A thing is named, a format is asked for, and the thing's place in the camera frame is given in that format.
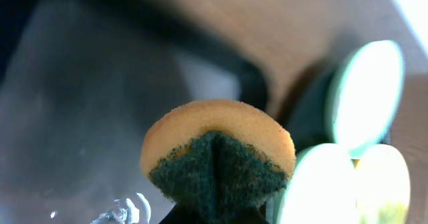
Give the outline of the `yellow green scrubbing sponge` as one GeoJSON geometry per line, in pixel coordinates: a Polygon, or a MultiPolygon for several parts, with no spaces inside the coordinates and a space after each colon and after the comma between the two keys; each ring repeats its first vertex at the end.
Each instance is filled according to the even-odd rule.
{"type": "Polygon", "coordinates": [[[201,223],[231,223],[260,209],[291,179],[290,133],[265,112],[235,100],[189,102],[149,128],[140,168],[161,193],[196,211],[201,223]]]}

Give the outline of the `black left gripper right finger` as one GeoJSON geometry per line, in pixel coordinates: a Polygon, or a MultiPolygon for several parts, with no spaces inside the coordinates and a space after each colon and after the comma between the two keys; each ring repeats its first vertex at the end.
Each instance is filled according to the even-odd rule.
{"type": "Polygon", "coordinates": [[[268,222],[258,208],[248,207],[234,212],[231,224],[268,224],[268,222]]]}

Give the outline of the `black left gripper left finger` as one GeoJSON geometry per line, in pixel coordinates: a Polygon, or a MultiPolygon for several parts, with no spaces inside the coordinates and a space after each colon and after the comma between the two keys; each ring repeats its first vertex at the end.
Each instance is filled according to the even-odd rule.
{"type": "Polygon", "coordinates": [[[199,214],[191,209],[175,205],[159,224],[200,224],[199,214]]]}

